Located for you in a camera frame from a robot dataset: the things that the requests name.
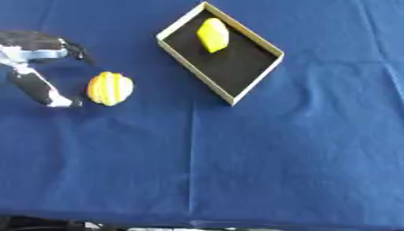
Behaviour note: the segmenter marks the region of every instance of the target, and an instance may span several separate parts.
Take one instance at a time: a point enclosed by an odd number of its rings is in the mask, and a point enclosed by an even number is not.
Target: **wooden tray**
[[[210,54],[197,37],[208,19],[222,20],[230,32],[229,46]],[[157,34],[159,45],[235,105],[283,59],[284,53],[236,20],[204,2]]]

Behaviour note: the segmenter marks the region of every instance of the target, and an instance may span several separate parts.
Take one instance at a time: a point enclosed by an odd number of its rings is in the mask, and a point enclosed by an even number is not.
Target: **black tray bottom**
[[[215,16],[204,10],[164,41],[220,88],[236,97],[278,57],[229,25],[229,46],[210,54],[197,37],[197,30],[206,19],[212,17]]]

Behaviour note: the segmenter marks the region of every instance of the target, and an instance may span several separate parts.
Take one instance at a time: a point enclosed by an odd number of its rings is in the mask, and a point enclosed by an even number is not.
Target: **yellow block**
[[[133,92],[131,79],[119,73],[102,72],[88,83],[88,97],[98,104],[114,106],[126,100]]]
[[[217,18],[205,20],[197,31],[197,36],[210,53],[220,51],[229,44],[229,31],[225,24]]]

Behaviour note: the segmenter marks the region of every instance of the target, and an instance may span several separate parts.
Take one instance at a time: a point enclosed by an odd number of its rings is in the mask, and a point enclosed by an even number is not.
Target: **blue tablecloth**
[[[3,0],[0,30],[87,47],[40,66],[66,94],[103,70],[127,102],[49,109],[0,78],[0,211],[146,226],[404,226],[404,2],[212,0],[282,64],[227,106],[157,46],[191,0]]]

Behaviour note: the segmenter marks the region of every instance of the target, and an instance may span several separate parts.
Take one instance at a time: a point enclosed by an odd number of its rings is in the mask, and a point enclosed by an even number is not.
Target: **striped toy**
[[[88,97],[98,104],[114,106],[126,100],[132,94],[131,79],[119,73],[102,72],[88,84]]]

